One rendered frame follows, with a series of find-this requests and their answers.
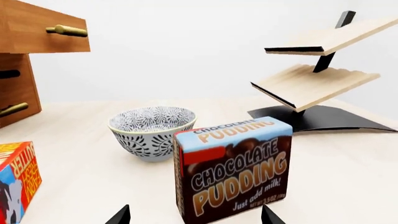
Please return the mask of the chocolate pudding box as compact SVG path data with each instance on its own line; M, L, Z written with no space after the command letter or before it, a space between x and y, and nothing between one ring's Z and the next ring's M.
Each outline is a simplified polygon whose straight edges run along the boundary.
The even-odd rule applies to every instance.
M293 128L272 117L174 135L176 204L208 224L285 198Z

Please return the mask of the blue patterned ceramic bowl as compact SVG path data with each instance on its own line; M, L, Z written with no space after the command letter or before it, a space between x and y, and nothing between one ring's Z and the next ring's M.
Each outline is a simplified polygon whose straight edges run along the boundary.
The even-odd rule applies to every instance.
M194 112L175 106L153 106L128 110L108 121L117 142L144 162L162 162L173 156L173 135L191 130Z

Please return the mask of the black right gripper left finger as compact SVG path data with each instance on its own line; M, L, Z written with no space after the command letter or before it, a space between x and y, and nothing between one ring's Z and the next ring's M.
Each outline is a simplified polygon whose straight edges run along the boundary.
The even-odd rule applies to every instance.
M129 205L125 205L116 214L112 216L105 224L130 224Z

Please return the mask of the wooden cabinet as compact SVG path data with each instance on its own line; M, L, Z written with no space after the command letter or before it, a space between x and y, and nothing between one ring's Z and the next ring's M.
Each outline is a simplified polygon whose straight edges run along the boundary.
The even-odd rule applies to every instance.
M22 102L26 110L0 118L0 128L42 111L28 54L0 54L0 109Z

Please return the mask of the two-tier wooden shelf rack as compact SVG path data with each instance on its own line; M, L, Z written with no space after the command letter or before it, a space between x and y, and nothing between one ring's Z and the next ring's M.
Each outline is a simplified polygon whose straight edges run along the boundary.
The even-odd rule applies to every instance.
M342 12L336 27L304 33L295 42L280 47L268 47L267 54L314 55L316 65L294 65L269 76L252 87L281 103L248 111L258 119L273 117L290 124L294 132L375 129L395 132L349 111L322 103L360 85L376 80L378 73L331 68L338 50L398 24L398 16L355 22L354 11Z

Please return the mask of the butter box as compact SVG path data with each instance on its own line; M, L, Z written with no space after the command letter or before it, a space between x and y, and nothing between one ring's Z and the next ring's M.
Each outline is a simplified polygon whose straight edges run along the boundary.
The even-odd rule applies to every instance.
M0 224L20 224L41 183L32 141L0 144Z

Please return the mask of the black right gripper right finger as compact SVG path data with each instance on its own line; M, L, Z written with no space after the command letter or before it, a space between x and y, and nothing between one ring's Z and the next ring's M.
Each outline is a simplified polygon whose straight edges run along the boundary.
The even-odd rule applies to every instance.
M285 224L267 205L262 206L262 224Z

